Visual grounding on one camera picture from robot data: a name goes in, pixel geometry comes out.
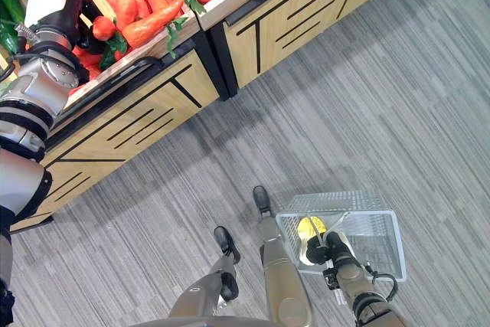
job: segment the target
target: green cucumber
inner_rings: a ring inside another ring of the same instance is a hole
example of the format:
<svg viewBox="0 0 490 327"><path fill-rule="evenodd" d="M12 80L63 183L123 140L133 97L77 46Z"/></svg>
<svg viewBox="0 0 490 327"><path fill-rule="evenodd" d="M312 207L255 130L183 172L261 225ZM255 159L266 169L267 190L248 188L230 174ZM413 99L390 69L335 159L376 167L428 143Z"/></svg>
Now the green cucumber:
<svg viewBox="0 0 490 327"><path fill-rule="evenodd" d="M0 22L0 44L2 44L8 52L12 54L17 53L17 31L12 25Z"/></svg>
<svg viewBox="0 0 490 327"><path fill-rule="evenodd" d="M3 2L0 2L0 44L9 52L15 54L17 52L17 31L9 22L11 21L10 14Z"/></svg>
<svg viewBox="0 0 490 327"><path fill-rule="evenodd" d="M15 23L24 23L25 10L19 0L2 0Z"/></svg>

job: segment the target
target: floor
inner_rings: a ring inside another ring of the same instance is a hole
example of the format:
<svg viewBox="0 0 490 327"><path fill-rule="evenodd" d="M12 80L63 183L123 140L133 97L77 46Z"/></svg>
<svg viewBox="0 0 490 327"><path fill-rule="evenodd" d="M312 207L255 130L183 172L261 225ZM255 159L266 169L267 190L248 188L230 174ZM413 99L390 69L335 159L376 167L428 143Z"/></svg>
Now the floor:
<svg viewBox="0 0 490 327"><path fill-rule="evenodd" d="M266 318L251 189L375 188L398 215L417 326L490 324L490 0L372 0L216 102L55 214L13 237L17 326L164 317L218 255L243 254L225 314ZM316 325L354 325L305 276ZM387 285L382 287L386 292Z"/></svg>

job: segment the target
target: black cable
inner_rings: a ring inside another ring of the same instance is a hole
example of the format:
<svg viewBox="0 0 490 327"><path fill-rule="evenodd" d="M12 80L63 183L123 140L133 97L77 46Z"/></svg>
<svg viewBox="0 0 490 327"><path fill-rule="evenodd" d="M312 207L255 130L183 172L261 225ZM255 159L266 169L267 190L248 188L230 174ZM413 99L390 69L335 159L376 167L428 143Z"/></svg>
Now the black cable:
<svg viewBox="0 0 490 327"><path fill-rule="evenodd" d="M395 277L389 273L378 273L377 271L374 271L369 264L365 265L364 268L366 269L366 271L369 272L369 274L371 276L373 276L373 280L372 280L373 285L376 282L376 279L378 277L386 277L386 278L390 279L391 281L393 281L393 287L391 288L391 291L388 294L388 296L385 298L387 302L390 302L391 300L393 300L395 295L398 293L397 279L395 279Z"/></svg>

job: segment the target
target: white plastic basket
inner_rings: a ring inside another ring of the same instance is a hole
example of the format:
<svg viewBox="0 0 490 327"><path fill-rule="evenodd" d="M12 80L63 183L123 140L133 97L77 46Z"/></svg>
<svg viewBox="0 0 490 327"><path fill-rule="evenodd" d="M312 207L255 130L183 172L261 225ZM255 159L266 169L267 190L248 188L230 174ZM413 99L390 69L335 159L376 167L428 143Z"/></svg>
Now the white plastic basket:
<svg viewBox="0 0 490 327"><path fill-rule="evenodd" d="M374 191L343 191L295 196L289 208L276 215L289 256L301 273L322 274L325 265L307 266L299 259L297 233L304 217L319 217L329 230L342 231L360 263L369 262L380 273L407 279L396 214L382 205Z"/></svg>

